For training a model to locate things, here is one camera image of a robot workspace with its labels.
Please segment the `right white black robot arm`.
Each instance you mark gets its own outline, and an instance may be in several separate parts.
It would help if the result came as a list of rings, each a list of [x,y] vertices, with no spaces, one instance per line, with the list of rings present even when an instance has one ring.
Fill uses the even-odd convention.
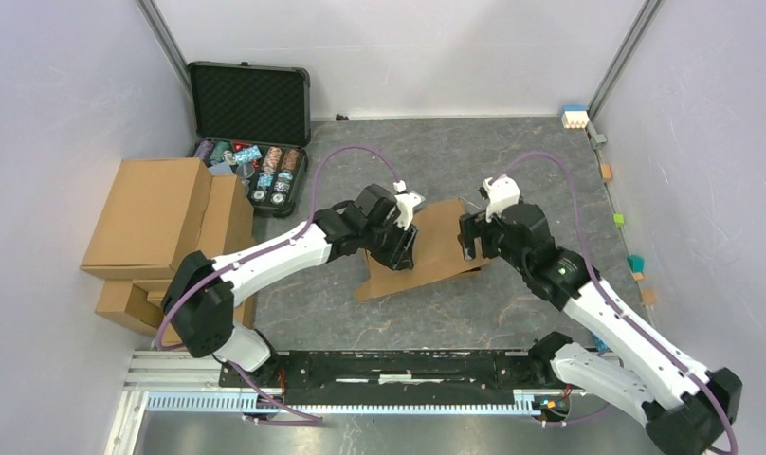
[[[708,370],[642,320],[580,254],[557,246],[540,207],[517,203],[503,212],[464,214],[465,258],[500,257],[532,293],[581,323],[621,360],[616,365],[560,333],[543,338],[528,362],[541,387],[559,380],[600,397],[635,419],[665,454],[715,451],[721,436],[739,453],[732,425],[742,383],[727,368]]]

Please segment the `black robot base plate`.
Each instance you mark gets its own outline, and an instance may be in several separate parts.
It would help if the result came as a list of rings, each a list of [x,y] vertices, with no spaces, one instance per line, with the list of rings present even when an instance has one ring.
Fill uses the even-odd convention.
[[[289,351],[249,378],[286,405],[506,405],[514,391],[572,392],[525,350]]]

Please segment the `brown cardboard box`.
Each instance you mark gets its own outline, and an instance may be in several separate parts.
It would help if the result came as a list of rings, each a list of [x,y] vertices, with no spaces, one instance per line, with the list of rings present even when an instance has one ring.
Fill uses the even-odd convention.
[[[418,228],[413,268],[393,271],[367,255],[369,279],[358,287],[354,297],[359,301],[383,298],[479,271],[489,261],[479,248],[476,258],[466,260],[458,240],[459,218],[464,213],[465,207],[458,198],[427,205],[413,221]]]

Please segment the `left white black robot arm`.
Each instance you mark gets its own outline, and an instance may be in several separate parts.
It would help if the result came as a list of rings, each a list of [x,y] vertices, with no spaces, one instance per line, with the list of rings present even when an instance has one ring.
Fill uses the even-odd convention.
[[[291,231],[265,243],[213,258],[196,250],[175,272],[161,302],[158,334],[173,328],[177,347],[192,357],[215,355],[241,366],[256,386],[278,376],[279,361],[255,329],[234,321],[235,307],[270,284],[307,268],[366,251],[393,271],[413,268],[422,195],[372,184],[354,200],[319,209]]]

